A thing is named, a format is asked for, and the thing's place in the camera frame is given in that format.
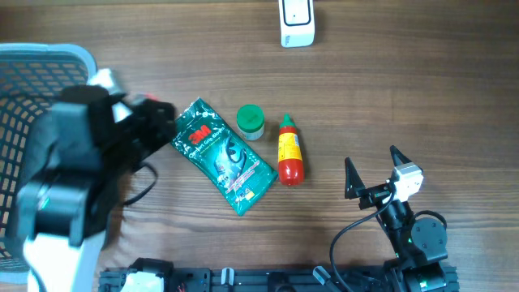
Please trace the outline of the green 3M gloves packet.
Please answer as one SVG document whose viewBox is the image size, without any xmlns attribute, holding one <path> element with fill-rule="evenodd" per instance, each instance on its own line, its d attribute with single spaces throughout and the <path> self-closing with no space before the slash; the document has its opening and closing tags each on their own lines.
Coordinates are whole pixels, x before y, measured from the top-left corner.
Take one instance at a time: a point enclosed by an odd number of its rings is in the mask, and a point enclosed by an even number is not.
<svg viewBox="0 0 519 292">
<path fill-rule="evenodd" d="M 192 102 L 175 126 L 172 146 L 208 177 L 239 216 L 277 180 L 278 173 L 203 99 Z"/>
</svg>

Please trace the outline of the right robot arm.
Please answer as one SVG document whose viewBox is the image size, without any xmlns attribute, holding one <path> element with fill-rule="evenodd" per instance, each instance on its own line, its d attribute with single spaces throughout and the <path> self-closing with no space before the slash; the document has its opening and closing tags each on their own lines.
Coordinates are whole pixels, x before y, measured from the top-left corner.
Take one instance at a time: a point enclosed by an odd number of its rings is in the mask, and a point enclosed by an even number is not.
<svg viewBox="0 0 519 292">
<path fill-rule="evenodd" d="M 384 265 L 395 291 L 446 291 L 448 272 L 447 222 L 440 214 L 413 212 L 409 198 L 419 192 L 421 167 L 396 146 L 390 147 L 394 168 L 385 182 L 366 187 L 351 158 L 345 159 L 345 198 L 359 200 L 359 208 L 375 208 L 372 215 L 388 237 L 396 259 Z"/>
</svg>

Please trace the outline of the grey plastic mesh basket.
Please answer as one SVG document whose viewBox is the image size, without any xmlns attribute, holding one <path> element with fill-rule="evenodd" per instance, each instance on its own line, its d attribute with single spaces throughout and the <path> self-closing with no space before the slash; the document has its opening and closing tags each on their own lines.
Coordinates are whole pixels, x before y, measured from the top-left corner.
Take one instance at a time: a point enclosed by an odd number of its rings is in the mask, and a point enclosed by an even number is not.
<svg viewBox="0 0 519 292">
<path fill-rule="evenodd" d="M 95 58 L 78 45 L 1 44 L 1 283 L 27 283 L 11 218 L 31 124 L 63 88 L 86 84 L 96 72 Z"/>
</svg>

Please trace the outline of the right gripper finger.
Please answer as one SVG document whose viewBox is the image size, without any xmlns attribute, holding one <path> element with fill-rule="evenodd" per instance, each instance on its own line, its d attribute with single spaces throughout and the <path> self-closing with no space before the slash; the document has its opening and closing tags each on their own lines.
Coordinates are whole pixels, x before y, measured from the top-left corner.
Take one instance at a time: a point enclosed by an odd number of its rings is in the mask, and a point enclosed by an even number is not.
<svg viewBox="0 0 519 292">
<path fill-rule="evenodd" d="M 394 164 L 394 169 L 398 171 L 422 171 L 422 168 L 412 162 L 395 145 L 390 147 L 390 154 Z"/>
<path fill-rule="evenodd" d="M 362 196 L 366 189 L 350 157 L 345 159 L 345 198 L 352 200 Z"/>
</svg>

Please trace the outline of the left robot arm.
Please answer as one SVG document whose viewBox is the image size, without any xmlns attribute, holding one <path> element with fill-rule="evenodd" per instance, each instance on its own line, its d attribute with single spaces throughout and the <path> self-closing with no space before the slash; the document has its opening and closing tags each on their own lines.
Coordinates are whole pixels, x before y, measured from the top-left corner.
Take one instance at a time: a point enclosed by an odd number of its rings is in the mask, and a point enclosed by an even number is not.
<svg viewBox="0 0 519 292">
<path fill-rule="evenodd" d="M 89 291 L 118 182 L 176 134 L 175 108 L 128 98 L 109 69 L 64 88 L 32 126 L 14 220 L 31 291 Z"/>
</svg>

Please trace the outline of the red sauce bottle yellow label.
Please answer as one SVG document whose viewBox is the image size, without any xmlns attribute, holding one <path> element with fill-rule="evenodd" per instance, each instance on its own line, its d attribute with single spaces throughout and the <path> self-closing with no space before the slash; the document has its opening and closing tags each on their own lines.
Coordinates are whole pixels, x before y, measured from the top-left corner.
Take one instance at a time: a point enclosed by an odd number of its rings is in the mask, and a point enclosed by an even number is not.
<svg viewBox="0 0 519 292">
<path fill-rule="evenodd" d="M 278 136 L 278 174 L 286 186 L 296 186 L 304 180 L 304 166 L 298 129 L 289 114 L 285 114 Z"/>
</svg>

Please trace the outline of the green lid jar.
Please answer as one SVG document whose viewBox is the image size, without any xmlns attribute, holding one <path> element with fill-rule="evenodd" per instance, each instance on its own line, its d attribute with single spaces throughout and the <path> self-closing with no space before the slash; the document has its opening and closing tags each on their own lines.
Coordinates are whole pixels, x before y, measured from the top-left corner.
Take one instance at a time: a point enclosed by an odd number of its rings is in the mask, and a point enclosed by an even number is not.
<svg viewBox="0 0 519 292">
<path fill-rule="evenodd" d="M 264 133 L 263 110 L 253 104 L 242 106 L 237 112 L 237 126 L 246 140 L 257 140 Z"/>
</svg>

